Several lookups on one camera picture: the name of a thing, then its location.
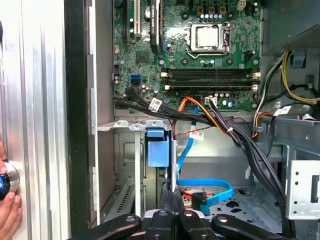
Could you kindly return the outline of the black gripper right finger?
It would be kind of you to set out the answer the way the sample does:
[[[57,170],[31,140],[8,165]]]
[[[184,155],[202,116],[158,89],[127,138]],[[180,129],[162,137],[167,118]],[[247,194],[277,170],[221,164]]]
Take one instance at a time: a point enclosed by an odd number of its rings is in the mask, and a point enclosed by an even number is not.
[[[176,217],[180,240],[282,240],[283,236],[228,214],[209,222],[193,210],[180,210]]]

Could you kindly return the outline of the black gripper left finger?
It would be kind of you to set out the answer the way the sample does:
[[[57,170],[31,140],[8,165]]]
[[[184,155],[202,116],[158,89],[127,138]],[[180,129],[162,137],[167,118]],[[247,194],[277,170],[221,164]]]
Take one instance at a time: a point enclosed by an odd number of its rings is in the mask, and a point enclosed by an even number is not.
[[[108,220],[83,233],[72,236],[71,240],[170,240],[174,228],[174,201],[171,190],[161,194],[162,209],[149,210],[143,218],[125,213]]]

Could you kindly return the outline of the person's hand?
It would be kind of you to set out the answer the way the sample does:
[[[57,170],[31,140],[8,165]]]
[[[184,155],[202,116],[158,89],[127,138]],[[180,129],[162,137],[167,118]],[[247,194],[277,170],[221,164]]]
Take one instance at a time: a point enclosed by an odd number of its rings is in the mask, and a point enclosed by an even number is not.
[[[21,196],[10,191],[0,204],[0,239],[11,240],[22,219]]]

